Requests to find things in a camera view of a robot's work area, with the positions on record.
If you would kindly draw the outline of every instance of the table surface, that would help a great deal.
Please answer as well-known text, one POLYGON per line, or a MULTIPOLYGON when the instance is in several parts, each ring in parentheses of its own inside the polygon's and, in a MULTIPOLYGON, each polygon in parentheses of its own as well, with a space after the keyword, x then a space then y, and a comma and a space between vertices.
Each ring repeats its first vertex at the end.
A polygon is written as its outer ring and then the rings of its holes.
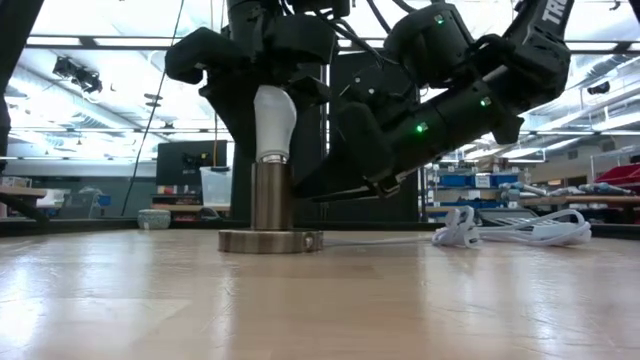
POLYGON ((303 255, 207 230, 0 242, 4 359, 640 359, 640 242, 443 249, 325 234, 303 255))

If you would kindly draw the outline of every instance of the white cable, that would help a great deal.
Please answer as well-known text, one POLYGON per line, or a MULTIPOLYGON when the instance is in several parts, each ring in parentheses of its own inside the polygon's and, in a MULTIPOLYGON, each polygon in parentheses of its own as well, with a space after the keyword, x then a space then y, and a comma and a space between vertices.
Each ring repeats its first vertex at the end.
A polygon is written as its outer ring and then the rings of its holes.
POLYGON ((591 241, 591 224, 575 210, 562 210, 520 224, 494 227, 476 227, 473 215, 474 211, 471 207, 451 210, 445 220, 447 226, 436 231, 432 243, 444 246, 475 247, 481 241, 502 241, 532 246, 567 246, 591 241), (577 217, 578 223, 541 224, 569 215, 577 217), (533 227, 532 231, 523 230, 531 227, 533 227))

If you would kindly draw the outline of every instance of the green led light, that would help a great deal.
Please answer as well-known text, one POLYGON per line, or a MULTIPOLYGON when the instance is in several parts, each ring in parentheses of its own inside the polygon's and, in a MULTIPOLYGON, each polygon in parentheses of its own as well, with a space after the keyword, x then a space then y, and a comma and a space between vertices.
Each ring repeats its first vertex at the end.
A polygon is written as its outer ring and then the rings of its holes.
POLYGON ((424 122, 420 123, 420 125, 416 126, 416 131, 418 133, 423 133, 423 132, 427 131, 428 129, 429 129, 429 127, 424 122))

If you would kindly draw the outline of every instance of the round metal base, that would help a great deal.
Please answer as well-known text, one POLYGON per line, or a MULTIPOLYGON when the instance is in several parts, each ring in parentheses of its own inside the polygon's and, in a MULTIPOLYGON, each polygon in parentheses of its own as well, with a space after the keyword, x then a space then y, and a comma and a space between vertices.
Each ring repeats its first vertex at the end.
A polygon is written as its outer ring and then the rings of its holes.
POLYGON ((238 254, 297 254, 322 250, 322 231, 221 230, 218 251, 238 254))

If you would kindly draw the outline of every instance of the storage bin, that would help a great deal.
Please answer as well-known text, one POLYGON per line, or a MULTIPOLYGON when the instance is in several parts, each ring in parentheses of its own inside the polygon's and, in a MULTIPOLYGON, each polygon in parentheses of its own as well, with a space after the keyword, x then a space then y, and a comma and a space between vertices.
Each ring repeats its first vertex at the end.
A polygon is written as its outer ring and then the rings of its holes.
POLYGON ((468 176, 465 175, 441 175, 438 186, 442 187, 465 187, 469 186, 468 176))
POLYGON ((231 170, 212 171, 205 166, 200 168, 200 176, 203 206, 231 206, 231 170))
POLYGON ((595 183, 607 183, 640 192, 640 164, 616 166, 598 177, 595 183))
POLYGON ((498 187, 504 183, 518 182, 518 175, 491 175, 491 187, 498 187))

